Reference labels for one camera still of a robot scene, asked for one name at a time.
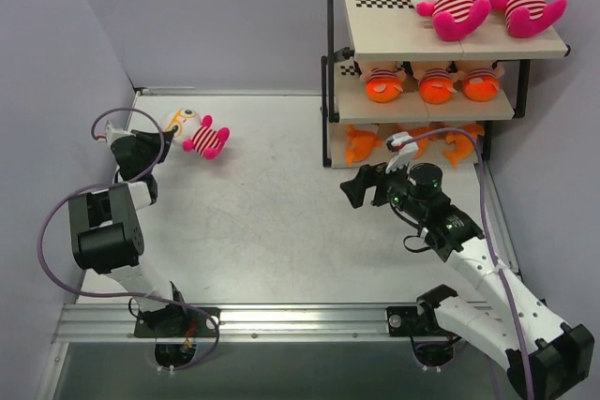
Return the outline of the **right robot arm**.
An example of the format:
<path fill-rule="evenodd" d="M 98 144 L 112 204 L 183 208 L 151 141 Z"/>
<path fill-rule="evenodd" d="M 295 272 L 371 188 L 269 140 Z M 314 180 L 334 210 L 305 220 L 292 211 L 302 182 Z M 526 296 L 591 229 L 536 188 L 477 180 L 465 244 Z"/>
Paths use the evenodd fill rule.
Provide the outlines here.
<path fill-rule="evenodd" d="M 373 188 L 374 206 L 387 205 L 414 227 L 448 267 L 487 302 L 488 315 L 446 285 L 417 299 L 415 320 L 426 333 L 444 331 L 466 340 L 501 367 L 523 399 L 557 399 L 590 374 L 594 338 L 582 324 L 552 312 L 489 250 L 482 229 L 442 191 L 442 170 L 430 163 L 390 171 L 362 166 L 340 188 L 360 208 Z"/>

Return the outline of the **orange shark plush back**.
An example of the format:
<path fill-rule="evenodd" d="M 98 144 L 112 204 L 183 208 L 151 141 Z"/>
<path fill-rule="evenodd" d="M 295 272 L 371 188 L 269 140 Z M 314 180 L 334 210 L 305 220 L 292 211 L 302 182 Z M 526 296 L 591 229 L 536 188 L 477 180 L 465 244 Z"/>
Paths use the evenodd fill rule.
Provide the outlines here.
<path fill-rule="evenodd" d="M 370 156 L 374 148 L 383 145 L 383 141 L 378 134 L 378 125 L 345 125 L 345 132 L 345 158 L 349 167 L 354 163 L 364 161 Z"/>

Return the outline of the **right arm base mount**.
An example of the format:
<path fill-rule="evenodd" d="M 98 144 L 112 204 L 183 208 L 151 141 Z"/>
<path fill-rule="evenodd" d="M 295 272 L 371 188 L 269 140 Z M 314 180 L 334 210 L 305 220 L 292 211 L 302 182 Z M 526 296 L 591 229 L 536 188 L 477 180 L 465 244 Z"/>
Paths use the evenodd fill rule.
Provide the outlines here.
<path fill-rule="evenodd" d="M 388 306 L 387 331 L 392 337 L 416 337 L 422 334 L 422 325 L 415 305 Z"/>

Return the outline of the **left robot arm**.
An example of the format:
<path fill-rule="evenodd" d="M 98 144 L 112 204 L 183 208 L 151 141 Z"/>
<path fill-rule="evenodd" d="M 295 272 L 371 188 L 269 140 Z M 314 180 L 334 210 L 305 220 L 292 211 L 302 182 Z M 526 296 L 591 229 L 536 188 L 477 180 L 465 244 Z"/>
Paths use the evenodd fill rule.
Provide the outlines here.
<path fill-rule="evenodd" d="M 137 212 L 157 202 L 158 184 L 151 166 L 169 153 L 174 133 L 126 131 L 108 123 L 104 136 L 123 181 L 80 194 L 67 203 L 73 257 L 118 283 L 137 303 L 137 318 L 151 330 L 183 333 L 189 312 L 182 295 L 144 260 L 143 231 Z"/>

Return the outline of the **orange shark plush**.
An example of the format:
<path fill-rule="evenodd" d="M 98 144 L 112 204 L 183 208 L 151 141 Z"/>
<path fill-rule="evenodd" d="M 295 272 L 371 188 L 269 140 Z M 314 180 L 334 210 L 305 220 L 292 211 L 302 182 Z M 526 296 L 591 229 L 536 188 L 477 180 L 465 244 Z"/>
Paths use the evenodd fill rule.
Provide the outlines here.
<path fill-rule="evenodd" d="M 412 138 L 417 138 L 425 135 L 428 132 L 434 131 L 441 127 L 440 123 L 430 123 L 425 126 L 405 126 L 402 124 L 397 124 L 397 132 L 407 132 Z M 425 137 L 423 139 L 419 139 L 416 144 L 418 146 L 418 151 L 414 155 L 414 159 L 420 158 L 425 151 L 428 149 L 428 144 L 431 141 L 436 141 L 438 139 L 438 135 L 432 135 L 429 137 Z"/>
<path fill-rule="evenodd" d="M 370 156 L 374 148 L 383 145 L 383 141 L 378 134 L 378 125 L 345 125 L 345 132 L 345 158 L 349 167 L 354 163 L 364 161 Z"/>
<path fill-rule="evenodd" d="M 467 132 L 469 137 L 457 132 L 448 132 L 445 135 L 445 142 L 447 144 L 454 144 L 455 147 L 452 150 L 444 150 L 442 152 L 454 168 L 458 166 L 460 161 L 473 153 L 474 146 L 472 140 L 477 141 L 479 137 L 485 135 L 484 127 L 477 123 L 459 126 L 458 129 Z"/>

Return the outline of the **white pink striped plush back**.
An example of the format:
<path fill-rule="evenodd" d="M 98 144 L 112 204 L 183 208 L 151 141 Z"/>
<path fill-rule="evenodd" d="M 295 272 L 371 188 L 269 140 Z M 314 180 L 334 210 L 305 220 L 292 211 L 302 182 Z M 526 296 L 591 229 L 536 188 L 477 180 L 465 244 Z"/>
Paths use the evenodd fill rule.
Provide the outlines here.
<path fill-rule="evenodd" d="M 231 131 L 228 127 L 213 127 L 213 117 L 191 108 L 181 108 L 166 114 L 160 125 L 172 132 L 172 141 L 183 151 L 196 153 L 206 160 L 217 158 L 225 147 Z"/>

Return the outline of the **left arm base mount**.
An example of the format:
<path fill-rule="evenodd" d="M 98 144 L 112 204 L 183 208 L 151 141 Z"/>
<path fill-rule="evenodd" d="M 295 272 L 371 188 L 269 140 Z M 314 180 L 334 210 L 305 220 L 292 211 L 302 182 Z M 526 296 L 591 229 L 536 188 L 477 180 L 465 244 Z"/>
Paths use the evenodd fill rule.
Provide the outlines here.
<path fill-rule="evenodd" d="M 127 304 L 129 314 L 135 318 L 134 336 L 138 338 L 215 337 L 214 324 L 203 314 L 190 308 L 159 303 L 155 311 L 133 311 L 135 300 Z"/>

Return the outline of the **peach boy plush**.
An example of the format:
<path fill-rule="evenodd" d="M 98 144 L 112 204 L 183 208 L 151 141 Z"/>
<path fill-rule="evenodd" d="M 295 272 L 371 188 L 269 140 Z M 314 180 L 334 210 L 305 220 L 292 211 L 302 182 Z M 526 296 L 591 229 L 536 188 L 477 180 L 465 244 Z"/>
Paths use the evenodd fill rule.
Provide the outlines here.
<path fill-rule="evenodd" d="M 359 61 L 357 65 L 370 101 L 388 103 L 403 94 L 407 74 L 398 61 Z"/>
<path fill-rule="evenodd" d="M 475 102 L 487 102 L 500 91 L 500 78 L 505 71 L 503 66 L 492 60 L 456 61 L 457 76 L 463 94 Z"/>
<path fill-rule="evenodd" d="M 449 101 L 456 92 L 456 73 L 450 71 L 451 61 L 412 61 L 412 75 L 417 81 L 422 100 L 439 105 Z"/>

